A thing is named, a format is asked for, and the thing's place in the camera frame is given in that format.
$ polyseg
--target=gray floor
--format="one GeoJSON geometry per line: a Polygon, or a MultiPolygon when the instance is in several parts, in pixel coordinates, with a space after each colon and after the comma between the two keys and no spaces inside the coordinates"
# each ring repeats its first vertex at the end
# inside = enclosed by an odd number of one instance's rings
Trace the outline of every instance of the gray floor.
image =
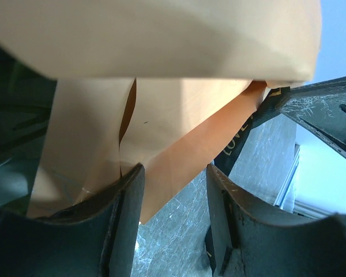
{"type": "MultiPolygon", "coordinates": [[[[230,178],[273,204],[294,158],[295,135],[296,124],[283,115],[252,130],[230,178]]],[[[131,276],[212,276],[204,248],[209,224],[203,171],[140,225],[131,276]]]]}

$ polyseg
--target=speckled gray surface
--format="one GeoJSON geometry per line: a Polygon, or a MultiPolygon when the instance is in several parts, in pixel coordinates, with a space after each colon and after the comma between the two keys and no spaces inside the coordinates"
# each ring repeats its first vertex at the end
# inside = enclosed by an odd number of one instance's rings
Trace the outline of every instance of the speckled gray surface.
{"type": "Polygon", "coordinates": [[[295,154],[296,123],[279,115],[251,130],[229,178],[274,203],[295,154]]]}
{"type": "MultiPolygon", "coordinates": [[[[251,131],[230,178],[271,203],[294,159],[296,124],[280,115],[251,131]]],[[[205,171],[137,234],[132,277],[211,277],[204,248],[210,224],[205,171]]]]}
{"type": "Polygon", "coordinates": [[[138,228],[132,277],[211,277],[205,171],[138,228]]]}

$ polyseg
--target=white wall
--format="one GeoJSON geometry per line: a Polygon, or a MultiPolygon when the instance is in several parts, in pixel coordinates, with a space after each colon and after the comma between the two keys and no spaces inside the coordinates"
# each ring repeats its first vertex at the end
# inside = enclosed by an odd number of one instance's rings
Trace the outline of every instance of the white wall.
{"type": "Polygon", "coordinates": [[[296,200],[346,214],[346,160],[299,125],[296,143],[300,145],[296,200]]]}

